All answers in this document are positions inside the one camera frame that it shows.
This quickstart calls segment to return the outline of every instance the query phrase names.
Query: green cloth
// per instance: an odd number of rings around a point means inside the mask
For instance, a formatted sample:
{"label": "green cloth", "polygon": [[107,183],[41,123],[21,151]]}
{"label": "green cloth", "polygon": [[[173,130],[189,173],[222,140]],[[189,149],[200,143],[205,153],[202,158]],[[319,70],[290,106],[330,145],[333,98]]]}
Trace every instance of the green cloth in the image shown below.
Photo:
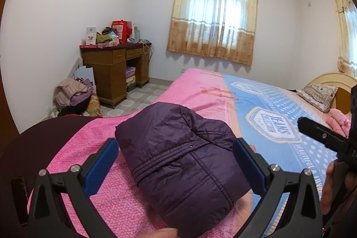
{"label": "green cloth", "polygon": [[105,34],[105,35],[101,35],[99,33],[97,33],[97,44],[101,44],[101,43],[105,43],[106,41],[111,41],[112,38],[110,35]]}

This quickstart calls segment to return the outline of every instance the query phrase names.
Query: human hand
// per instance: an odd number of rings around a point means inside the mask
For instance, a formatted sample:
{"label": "human hand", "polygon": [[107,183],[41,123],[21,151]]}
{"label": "human hand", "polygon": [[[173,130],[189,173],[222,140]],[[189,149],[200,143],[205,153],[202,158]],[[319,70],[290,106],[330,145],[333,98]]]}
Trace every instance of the human hand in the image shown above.
{"label": "human hand", "polygon": [[140,234],[136,238],[176,238],[177,229],[164,228],[149,234]]}
{"label": "human hand", "polygon": [[[332,203],[332,195],[333,195],[333,173],[335,171],[336,161],[331,162],[326,170],[326,180],[324,187],[322,189],[322,197],[321,197],[321,212],[323,215],[326,215],[331,210]],[[357,185],[357,173],[349,172],[345,177],[345,186],[347,190],[352,191]],[[357,190],[355,190],[349,199],[347,200],[345,206],[341,210],[341,213],[336,218],[335,222],[340,222],[343,217],[347,214],[347,211],[351,207],[355,197],[357,196]]]}

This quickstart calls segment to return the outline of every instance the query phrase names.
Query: tiled floor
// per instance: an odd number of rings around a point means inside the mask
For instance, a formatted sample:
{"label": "tiled floor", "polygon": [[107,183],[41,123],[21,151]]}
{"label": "tiled floor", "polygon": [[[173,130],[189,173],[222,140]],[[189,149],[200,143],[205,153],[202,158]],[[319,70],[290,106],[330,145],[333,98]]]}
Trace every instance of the tiled floor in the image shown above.
{"label": "tiled floor", "polygon": [[163,94],[167,88],[167,86],[151,83],[144,85],[142,88],[135,88],[128,93],[126,100],[117,104],[115,109],[102,103],[100,109],[103,117],[123,116],[144,109]]}

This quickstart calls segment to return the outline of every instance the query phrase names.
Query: door frame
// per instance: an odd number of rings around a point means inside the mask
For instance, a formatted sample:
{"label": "door frame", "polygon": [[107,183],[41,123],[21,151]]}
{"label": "door frame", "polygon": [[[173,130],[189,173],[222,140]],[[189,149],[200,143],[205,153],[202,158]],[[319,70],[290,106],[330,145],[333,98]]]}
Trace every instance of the door frame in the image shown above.
{"label": "door frame", "polygon": [[[0,32],[1,32],[1,18],[4,10],[6,0],[0,0]],[[2,84],[1,71],[0,71],[0,155],[3,153],[5,147],[17,136],[19,131],[15,125],[14,119],[8,107],[4,86]]]}

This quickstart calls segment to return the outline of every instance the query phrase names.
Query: red bag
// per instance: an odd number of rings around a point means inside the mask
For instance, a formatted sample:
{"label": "red bag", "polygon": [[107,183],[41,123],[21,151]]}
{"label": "red bag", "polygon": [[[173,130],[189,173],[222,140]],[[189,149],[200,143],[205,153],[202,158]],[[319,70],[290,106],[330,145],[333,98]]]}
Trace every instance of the red bag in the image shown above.
{"label": "red bag", "polygon": [[131,28],[131,22],[124,20],[113,21],[112,28],[116,29],[116,34],[121,44],[126,43],[126,40],[131,36],[133,29]]}

